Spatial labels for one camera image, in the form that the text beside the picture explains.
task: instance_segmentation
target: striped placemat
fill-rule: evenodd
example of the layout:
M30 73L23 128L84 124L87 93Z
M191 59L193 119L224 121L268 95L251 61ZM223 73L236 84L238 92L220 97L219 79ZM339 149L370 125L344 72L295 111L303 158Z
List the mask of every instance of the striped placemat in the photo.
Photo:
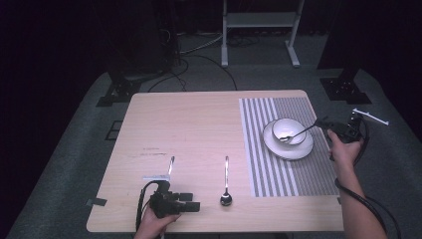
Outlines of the striped placemat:
M272 120L289 118L303 126L315 122L308 99L239 99L239 105L252 196L338 195L333 183L335 174L328 159L328 146L319 128L310 129L314 148L299 160L283 160L264 144L264 127Z

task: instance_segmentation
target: table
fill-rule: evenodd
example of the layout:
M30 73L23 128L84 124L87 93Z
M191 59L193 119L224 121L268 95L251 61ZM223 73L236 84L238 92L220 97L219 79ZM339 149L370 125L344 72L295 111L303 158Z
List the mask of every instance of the table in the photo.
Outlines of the table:
M221 66L229 65L227 52L227 29L229 28L268 28L268 27L291 27L292 35L288 41L285 41L286 48L295 68L301 66L294 42L298 33L299 23L301 21L302 10L305 0L300 0L296 12L267 12L267 13L228 13L227 0L223 2L223 40L221 44Z
M88 230L134 232L139 192L148 182L142 177L166 174L171 156L170 190L193 193L201 208L184 213L167 232L343 230L337 195L251 196L239 99L297 97L309 101L303 91L134 95L98 192L106 205L93 206ZM223 207L226 155L234 201ZM156 189L150 187L146 197Z

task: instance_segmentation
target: spoon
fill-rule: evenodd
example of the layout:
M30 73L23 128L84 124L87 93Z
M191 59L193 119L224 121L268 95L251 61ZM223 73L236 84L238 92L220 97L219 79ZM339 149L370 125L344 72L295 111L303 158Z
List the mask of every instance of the spoon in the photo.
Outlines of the spoon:
M296 134L295 134L295 135L293 135L293 136L284 136L284 137L280 137L280 138L279 138L279 140L280 140L280 141L283 141L283 142L287 142L287 141L289 141L289 140L293 139L294 137L298 136L299 134L301 134L301 133L303 133L303 132L305 132L305 131L310 130L310 129L311 129L312 127L314 127L314 126L315 126L315 124L313 124L313 125L311 125L311 126L309 126L309 127L305 128L304 130L302 130L302 131L300 131L300 132L296 133Z
M233 198L229 194L229 156L226 156L226 191L220 198L221 205L229 206L232 204Z

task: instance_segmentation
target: dark floor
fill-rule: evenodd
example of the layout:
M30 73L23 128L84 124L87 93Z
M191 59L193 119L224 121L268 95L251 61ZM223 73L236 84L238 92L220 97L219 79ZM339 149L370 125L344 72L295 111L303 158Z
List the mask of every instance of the dark floor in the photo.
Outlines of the dark floor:
M257 44L229 49L229 67L226 70L233 76L238 90L304 90L318 117L345 120L352 109L358 108L389 120L389 126L370 125L371 142L356 170L366 194L379 199L394 214L402 237L422 238L422 214L415 211L422 203L421 142L384 95L378 82L363 71L358 73L355 81L372 100L372 105L348 105L328 99L319 78L336 77L339 70L317 70L326 36L297 37L295 47L302 64L299 69L291 66L284 39L251 38L245 41L256 41ZM210 38L199 36L180 37L182 51L208 41ZM235 90L232 79L218 65L194 55L220 62L218 45L199 50L183 57L189 67L180 76L181 80L171 78L151 88L171 76L166 75L142 84L139 91ZM172 71L177 74L185 68L186 63L183 62ZM86 94L8 238L132 238L129 233L90 233L86 229L91 212L86 202L96 197L113 148L113 141L105 140L106 134L115 120L123 120L128 106L128 103L116 103L107 108L96 107L110 83L109 75L104 73ZM392 222L385 218L390 236L394 238ZM296 239L343 238L341 232L287 234L289 238ZM204 234L175 235L173 238L276 238L276 235Z

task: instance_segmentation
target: dark background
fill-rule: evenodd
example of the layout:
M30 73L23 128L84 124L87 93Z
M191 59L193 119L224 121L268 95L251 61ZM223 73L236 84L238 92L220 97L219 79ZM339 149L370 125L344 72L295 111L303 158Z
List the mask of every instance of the dark background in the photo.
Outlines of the dark background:
M143 54L136 53L144 46L130 45L131 32L122 24L122 16L133 12L116 7L139 1L111 2L0 1L0 237L25 205L91 84L113 60L142 62ZM229 2L231 11L296 8L293 0ZM176 8L178 31L220 31L222 2L176 1ZM330 31L319 67L343 68L348 59L358 59L419 138L420 12L416 1L308 1L299 32Z

